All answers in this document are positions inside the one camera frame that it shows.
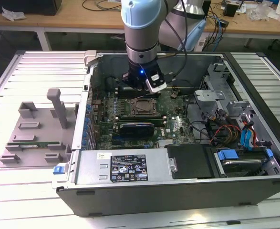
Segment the black box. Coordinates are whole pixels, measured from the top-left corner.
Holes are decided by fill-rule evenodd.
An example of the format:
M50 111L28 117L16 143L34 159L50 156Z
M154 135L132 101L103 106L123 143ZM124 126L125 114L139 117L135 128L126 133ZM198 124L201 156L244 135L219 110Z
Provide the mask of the black box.
M227 2L224 9L224 16L234 17L235 12L239 8L239 4L235 2Z
M0 13L4 9L13 12L24 12L55 15L60 8L62 0L0 0Z

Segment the desk leg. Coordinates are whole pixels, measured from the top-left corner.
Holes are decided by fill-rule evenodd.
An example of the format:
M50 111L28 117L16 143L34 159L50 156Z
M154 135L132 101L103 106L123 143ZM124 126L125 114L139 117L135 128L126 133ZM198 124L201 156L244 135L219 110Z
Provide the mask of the desk leg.
M43 30L39 30L36 31L37 35L38 35L38 39L40 41L41 47L43 51L52 51L50 42L49 42L49 38L48 35L46 34L45 31Z
M250 45L250 43L251 43L251 41L252 41L252 38L246 39L246 41L245 41L245 43L244 43L244 46L245 46L246 48L248 48L249 45Z
M197 44L194 47L194 51L195 52L201 52L203 49L203 46L205 45L206 39L208 38L209 33L208 32L203 32L199 41L197 42Z

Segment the robotic arm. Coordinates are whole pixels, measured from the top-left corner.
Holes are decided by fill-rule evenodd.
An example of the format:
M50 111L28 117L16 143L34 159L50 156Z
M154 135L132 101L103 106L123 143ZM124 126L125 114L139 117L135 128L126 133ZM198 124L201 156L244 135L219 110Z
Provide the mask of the robotic arm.
M183 1L187 9L187 20L191 21L188 23L191 33L187 42L190 40L190 34L194 34L195 31L196 36L193 36L191 41L196 43L205 26L205 21L202 20L203 0L193 0L195 5L190 4L188 0ZM181 2L178 4L178 0L122 0L121 14L129 59L129 71L123 75L123 82L139 91L148 89L150 93L165 89L164 75L157 63L157 48L159 41L177 49L181 47L174 32L164 22L167 17L168 21L175 25L182 40L185 39L185 12Z

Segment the white sticker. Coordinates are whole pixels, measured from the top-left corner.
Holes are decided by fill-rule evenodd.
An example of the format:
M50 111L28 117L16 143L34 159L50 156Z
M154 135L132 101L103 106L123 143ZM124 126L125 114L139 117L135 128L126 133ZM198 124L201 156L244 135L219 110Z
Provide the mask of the white sticker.
M97 153L97 160L110 159L112 153Z
M20 148L38 148L38 146L37 145L24 145L24 146L20 145Z
M146 177L147 174L146 174L146 173L140 173L140 174L138 174L138 176L139 176L139 177Z

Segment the floor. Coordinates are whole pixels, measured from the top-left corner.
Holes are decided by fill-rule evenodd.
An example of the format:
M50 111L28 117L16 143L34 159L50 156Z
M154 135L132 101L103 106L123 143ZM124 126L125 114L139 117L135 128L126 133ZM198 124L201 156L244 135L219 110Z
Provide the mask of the floor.
M53 50L125 50L123 40L113 39L110 34L81 34L82 43L78 42L76 33L48 33ZM272 40L253 40L248 48L244 47L245 39L223 38L217 52L263 52L280 69L280 41L272 50L268 46ZM14 56L16 50L41 50L40 43L33 32L5 31L0 34L0 77Z

